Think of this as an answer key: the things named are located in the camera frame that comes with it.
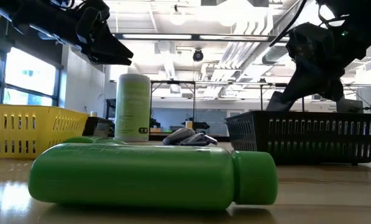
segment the workbench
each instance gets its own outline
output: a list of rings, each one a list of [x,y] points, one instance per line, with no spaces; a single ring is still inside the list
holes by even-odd
[[[221,146],[231,150],[228,143]],[[281,166],[275,205],[231,205],[223,212],[74,207],[38,202],[27,189],[31,165],[32,160],[0,159],[0,224],[371,224],[371,164]]]

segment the wooden table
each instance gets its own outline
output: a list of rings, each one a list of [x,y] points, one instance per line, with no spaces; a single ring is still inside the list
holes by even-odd
[[[230,145],[223,147],[231,150]],[[371,164],[279,167],[275,205],[232,205],[224,212],[65,207],[33,200],[32,161],[0,159],[0,223],[364,223],[371,224]]]

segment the black basket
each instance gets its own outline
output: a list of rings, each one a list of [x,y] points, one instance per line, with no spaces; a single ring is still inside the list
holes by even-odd
[[[108,137],[113,122],[110,119],[88,117],[83,136]]]
[[[251,111],[226,118],[233,148],[277,164],[371,162],[371,114]]]

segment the security camera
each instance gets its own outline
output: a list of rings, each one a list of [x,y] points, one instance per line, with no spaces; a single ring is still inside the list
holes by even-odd
[[[196,49],[195,53],[193,53],[193,61],[200,62],[203,60],[203,53],[201,49]]]

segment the green water bottle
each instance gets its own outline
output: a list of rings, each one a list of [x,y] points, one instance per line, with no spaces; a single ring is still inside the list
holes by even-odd
[[[232,202],[273,204],[277,185],[264,152],[61,144],[34,161],[29,193],[52,203],[223,210]]]

